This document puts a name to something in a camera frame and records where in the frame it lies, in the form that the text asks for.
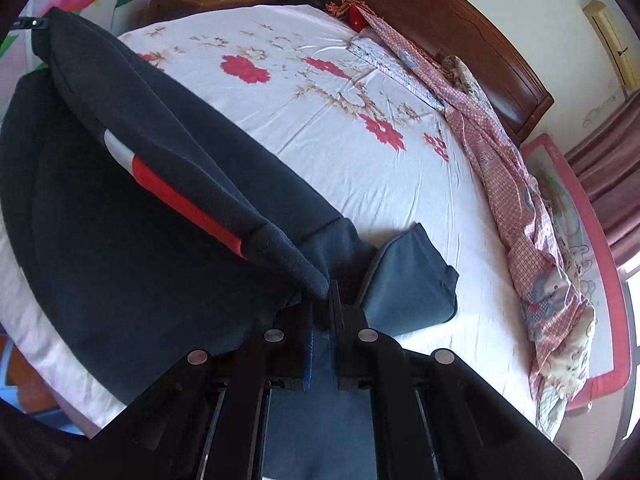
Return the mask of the dark navy pants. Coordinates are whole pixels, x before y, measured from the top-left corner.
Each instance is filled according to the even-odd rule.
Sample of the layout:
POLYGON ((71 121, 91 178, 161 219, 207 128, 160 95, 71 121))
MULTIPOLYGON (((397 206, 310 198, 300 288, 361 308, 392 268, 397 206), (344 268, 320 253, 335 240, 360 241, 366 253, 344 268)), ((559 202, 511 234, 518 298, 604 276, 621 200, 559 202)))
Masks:
POLYGON ((21 278, 126 410, 93 439, 1 409, 7 479, 431 479, 396 336, 456 312, 422 226, 382 247, 270 151, 80 16, 50 10, 1 128, 21 278), (337 389, 329 292, 368 327, 367 388, 337 389), (302 323, 314 306, 314 376, 302 323))

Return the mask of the pink patterned quilt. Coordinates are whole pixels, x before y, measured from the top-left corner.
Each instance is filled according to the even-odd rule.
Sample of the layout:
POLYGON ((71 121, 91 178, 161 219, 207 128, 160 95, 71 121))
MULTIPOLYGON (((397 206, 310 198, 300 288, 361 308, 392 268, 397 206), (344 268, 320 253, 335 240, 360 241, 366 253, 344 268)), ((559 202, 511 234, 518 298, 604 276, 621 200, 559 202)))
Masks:
POLYGON ((380 40, 376 48, 361 49, 366 61, 405 87, 428 92, 484 186, 535 349, 529 373, 535 424, 554 438, 587 380, 596 311, 565 270, 537 180, 461 58, 435 61, 361 1, 329 3, 326 12, 348 22, 350 6, 358 6, 380 40))

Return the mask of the floral white bed sheet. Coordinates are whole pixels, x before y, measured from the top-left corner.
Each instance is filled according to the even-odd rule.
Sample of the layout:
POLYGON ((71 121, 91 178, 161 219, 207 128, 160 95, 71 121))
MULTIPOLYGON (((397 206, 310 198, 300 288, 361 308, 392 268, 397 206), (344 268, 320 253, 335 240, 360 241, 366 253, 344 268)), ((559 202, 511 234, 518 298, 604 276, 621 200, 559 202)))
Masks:
POLYGON ((220 110, 381 245, 421 223, 459 272, 458 312, 401 341, 460 354, 533 418, 532 350, 482 184, 445 119, 356 55, 358 32, 308 6, 215 11, 122 43, 220 110))

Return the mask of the red pillow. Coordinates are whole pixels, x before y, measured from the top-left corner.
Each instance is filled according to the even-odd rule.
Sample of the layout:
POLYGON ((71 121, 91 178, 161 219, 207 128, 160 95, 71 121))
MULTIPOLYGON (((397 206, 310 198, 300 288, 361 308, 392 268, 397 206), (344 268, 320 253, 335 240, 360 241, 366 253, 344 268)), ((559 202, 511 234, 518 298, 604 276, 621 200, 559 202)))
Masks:
POLYGON ((363 17, 358 6, 350 6, 347 11, 347 21, 349 26, 355 32, 361 32, 369 26, 367 20, 363 17))

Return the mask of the mauve curtain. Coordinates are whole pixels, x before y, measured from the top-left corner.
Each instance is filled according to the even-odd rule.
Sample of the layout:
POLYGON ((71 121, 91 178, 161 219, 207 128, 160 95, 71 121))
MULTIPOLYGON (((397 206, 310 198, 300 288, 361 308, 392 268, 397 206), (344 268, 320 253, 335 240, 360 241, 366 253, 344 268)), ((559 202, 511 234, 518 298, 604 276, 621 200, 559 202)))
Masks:
POLYGON ((639 95, 566 159, 600 222, 616 266, 639 252, 639 95))

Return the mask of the wooden bed headboard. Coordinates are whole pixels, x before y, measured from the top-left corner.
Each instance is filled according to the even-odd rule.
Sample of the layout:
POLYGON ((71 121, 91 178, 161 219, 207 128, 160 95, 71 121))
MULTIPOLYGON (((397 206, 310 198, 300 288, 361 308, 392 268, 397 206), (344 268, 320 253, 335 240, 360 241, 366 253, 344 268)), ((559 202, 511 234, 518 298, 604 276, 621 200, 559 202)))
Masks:
POLYGON ((523 144, 552 107, 552 95, 526 59, 468 0, 359 1, 436 61, 461 58, 515 144, 523 144))

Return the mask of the pink bed guard rail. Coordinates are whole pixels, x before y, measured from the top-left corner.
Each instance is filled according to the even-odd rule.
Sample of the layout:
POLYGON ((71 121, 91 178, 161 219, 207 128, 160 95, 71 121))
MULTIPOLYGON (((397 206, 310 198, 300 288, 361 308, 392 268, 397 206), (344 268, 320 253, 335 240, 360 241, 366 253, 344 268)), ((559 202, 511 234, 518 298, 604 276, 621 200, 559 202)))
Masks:
POLYGON ((577 410, 623 389, 631 375, 631 344, 623 287, 608 242, 588 197, 547 133, 521 148, 563 248, 577 287, 596 311, 596 328, 584 388, 568 404, 577 410))

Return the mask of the wall air conditioner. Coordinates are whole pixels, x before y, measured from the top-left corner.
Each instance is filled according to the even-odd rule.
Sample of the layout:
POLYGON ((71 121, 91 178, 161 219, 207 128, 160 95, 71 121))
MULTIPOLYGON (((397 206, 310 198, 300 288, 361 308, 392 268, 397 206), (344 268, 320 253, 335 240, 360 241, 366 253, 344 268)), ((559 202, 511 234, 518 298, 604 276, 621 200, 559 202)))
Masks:
POLYGON ((634 70, 634 58, 611 12, 600 0, 591 0, 582 12, 600 39, 620 85, 627 91, 637 91, 639 76, 634 70))

